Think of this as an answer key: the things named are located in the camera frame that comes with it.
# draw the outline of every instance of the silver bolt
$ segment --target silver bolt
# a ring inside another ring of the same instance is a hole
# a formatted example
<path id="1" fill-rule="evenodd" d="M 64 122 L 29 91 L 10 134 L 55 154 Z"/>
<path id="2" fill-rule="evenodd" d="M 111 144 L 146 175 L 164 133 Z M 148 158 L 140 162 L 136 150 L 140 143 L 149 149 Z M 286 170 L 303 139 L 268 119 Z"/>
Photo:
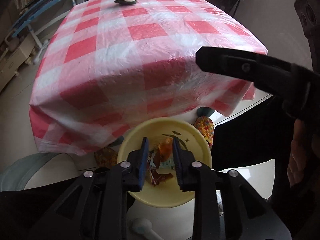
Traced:
<path id="1" fill-rule="evenodd" d="M 121 162 L 120 166 L 123 167 L 123 168 L 129 168 L 131 166 L 131 163 L 129 163 L 129 162 Z"/>
<path id="2" fill-rule="evenodd" d="M 246 73 L 248 73 L 251 69 L 251 66 L 249 63 L 244 63 L 242 66 L 241 66 L 242 70 Z"/>
<path id="3" fill-rule="evenodd" d="M 86 178 L 91 178 L 93 176 L 93 171 L 85 171 L 83 173 L 83 176 L 85 176 Z"/>
<path id="4" fill-rule="evenodd" d="M 201 162 L 193 162 L 191 163 L 192 167 L 195 167 L 195 168 L 200 168 L 202 166 L 202 163 Z"/>
<path id="5" fill-rule="evenodd" d="M 229 171 L 229 175 L 230 175 L 231 177 L 237 177 L 237 176 L 239 175 L 239 173 L 238 173 L 238 171 L 236 171 L 236 170 L 231 170 L 231 171 Z"/>

